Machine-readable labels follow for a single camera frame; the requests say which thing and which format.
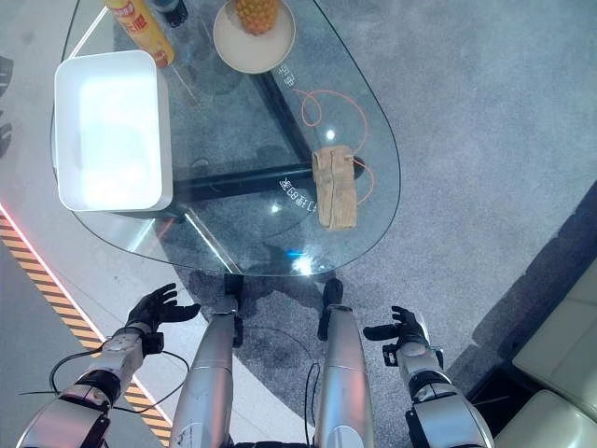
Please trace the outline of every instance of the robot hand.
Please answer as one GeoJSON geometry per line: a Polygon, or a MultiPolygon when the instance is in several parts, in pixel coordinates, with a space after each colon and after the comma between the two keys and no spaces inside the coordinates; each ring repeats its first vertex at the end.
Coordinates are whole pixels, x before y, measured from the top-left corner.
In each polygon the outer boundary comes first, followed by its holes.
{"type": "Polygon", "coordinates": [[[175,287],[175,283],[170,283],[142,297],[129,313],[125,327],[143,323],[155,332],[163,322],[185,322],[195,317],[201,309],[198,303],[180,306],[177,301],[170,301],[178,294],[175,287]]]}
{"type": "Polygon", "coordinates": [[[386,366],[399,367],[410,392],[412,407],[406,412],[414,448],[493,448],[487,424],[443,371],[442,352],[430,346],[427,330],[414,313],[393,306],[394,324],[367,327],[371,341],[397,338],[383,346],[386,366]]]}
{"type": "Polygon", "coordinates": [[[163,322],[184,322],[199,304],[178,306],[175,284],[144,296],[129,313],[126,325],[102,346],[102,352],[73,385],[42,408],[24,430],[18,448],[99,448],[110,425],[108,411],[125,391],[146,355],[160,353],[163,322]]]}

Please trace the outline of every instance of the yellow and black striped tape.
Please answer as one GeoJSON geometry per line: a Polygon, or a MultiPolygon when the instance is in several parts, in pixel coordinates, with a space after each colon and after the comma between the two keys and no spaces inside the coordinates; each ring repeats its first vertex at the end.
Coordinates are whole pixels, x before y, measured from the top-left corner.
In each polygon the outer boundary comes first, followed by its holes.
{"type": "MultiPolygon", "coordinates": [[[[0,205],[0,240],[7,246],[12,256],[25,270],[29,278],[42,293],[46,301],[58,314],[64,325],[68,327],[85,348],[93,350],[102,345],[105,337],[89,321],[89,318],[82,313],[67,291],[50,274],[44,261],[35,253],[28,244],[22,232],[20,232],[14,221],[3,213],[0,205]]],[[[132,382],[124,398],[136,411],[141,411],[151,406],[147,394],[132,382]]],[[[158,409],[150,409],[140,414],[143,421],[149,426],[164,446],[169,445],[171,424],[164,414],[158,409]]]]}

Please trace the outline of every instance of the glass table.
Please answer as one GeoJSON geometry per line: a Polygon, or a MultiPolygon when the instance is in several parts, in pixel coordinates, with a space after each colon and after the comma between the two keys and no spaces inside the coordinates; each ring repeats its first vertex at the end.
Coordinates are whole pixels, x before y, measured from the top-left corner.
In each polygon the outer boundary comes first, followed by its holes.
{"type": "MultiPolygon", "coordinates": [[[[90,2],[95,9],[81,3],[67,56],[135,49],[101,2],[90,2]]],[[[162,69],[170,99],[172,204],[152,214],[76,217],[111,245],[203,271],[317,274],[363,255],[392,223],[400,165],[387,119],[322,9],[313,0],[288,2],[297,25],[292,50],[270,72],[245,75],[214,48],[223,2],[186,4],[188,19],[178,28],[157,17],[176,51],[174,63],[162,69]],[[312,153],[335,145],[354,153],[360,200],[356,227],[344,231],[319,223],[312,180],[312,153]]]]}

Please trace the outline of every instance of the white tray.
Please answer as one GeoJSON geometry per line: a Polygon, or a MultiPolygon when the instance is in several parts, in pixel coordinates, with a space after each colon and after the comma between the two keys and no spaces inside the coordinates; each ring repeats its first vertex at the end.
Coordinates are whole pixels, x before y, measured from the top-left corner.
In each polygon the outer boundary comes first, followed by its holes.
{"type": "Polygon", "coordinates": [[[60,64],[56,172],[74,211],[161,210],[173,196],[168,86],[141,50],[60,64]]]}

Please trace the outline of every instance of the silver robot leg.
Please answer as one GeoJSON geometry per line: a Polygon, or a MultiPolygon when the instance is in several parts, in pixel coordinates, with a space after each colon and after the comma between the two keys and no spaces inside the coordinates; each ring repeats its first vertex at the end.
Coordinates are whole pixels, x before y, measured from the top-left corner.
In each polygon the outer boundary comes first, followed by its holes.
{"type": "Polygon", "coordinates": [[[176,406],[171,447],[228,446],[233,337],[234,312],[213,315],[176,406]]]}
{"type": "Polygon", "coordinates": [[[373,413],[365,356],[353,311],[330,305],[317,448],[373,448],[373,413]]]}

